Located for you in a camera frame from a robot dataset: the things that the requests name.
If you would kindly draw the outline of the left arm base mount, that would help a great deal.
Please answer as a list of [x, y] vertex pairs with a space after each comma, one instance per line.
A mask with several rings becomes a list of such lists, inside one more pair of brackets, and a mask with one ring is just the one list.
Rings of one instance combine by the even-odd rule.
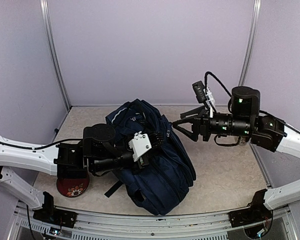
[[54, 198], [48, 192], [44, 191], [43, 196], [41, 209], [33, 211], [33, 218], [48, 224], [73, 229], [78, 214], [74, 211], [56, 208]]

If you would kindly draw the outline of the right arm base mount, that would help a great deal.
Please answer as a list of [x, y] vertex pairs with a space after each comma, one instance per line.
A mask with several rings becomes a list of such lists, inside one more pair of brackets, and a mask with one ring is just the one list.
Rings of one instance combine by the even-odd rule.
[[250, 225], [273, 217], [273, 210], [269, 210], [265, 206], [264, 197], [266, 192], [267, 189], [255, 192], [247, 208], [233, 210], [228, 213], [232, 228]]

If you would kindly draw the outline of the navy blue student backpack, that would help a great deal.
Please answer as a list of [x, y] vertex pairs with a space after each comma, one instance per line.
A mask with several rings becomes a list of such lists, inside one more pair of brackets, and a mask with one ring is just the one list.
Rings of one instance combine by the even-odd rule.
[[115, 144], [127, 143], [137, 132], [158, 132], [162, 145], [148, 157], [142, 169], [113, 170], [118, 182], [106, 193], [110, 197], [121, 185], [140, 208], [153, 215], [166, 215], [179, 205], [194, 185], [196, 172], [172, 124], [160, 111], [145, 100], [126, 102], [109, 113], [105, 121], [115, 129]]

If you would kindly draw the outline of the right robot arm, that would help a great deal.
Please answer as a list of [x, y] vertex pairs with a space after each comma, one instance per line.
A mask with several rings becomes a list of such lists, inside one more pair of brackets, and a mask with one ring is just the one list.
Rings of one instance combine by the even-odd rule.
[[207, 91], [198, 84], [193, 85], [193, 90], [198, 102], [204, 106], [182, 113], [172, 124], [192, 141], [198, 141], [199, 137], [207, 142], [211, 136], [215, 139], [234, 136], [239, 141], [300, 159], [300, 130], [269, 113], [260, 115], [261, 94], [258, 90], [234, 87], [230, 94], [230, 113], [214, 113], [207, 103], [210, 100]]

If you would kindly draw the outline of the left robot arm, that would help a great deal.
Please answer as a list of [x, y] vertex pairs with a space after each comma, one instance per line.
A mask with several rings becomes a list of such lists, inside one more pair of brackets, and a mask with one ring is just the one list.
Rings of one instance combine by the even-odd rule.
[[83, 137], [48, 145], [9, 140], [0, 135], [0, 185], [53, 223], [60, 218], [54, 198], [33, 188], [12, 167], [42, 172], [63, 179], [84, 179], [116, 169], [143, 166], [143, 158], [154, 148], [151, 137], [136, 132], [127, 145], [115, 145], [115, 129], [105, 123], [85, 127]]

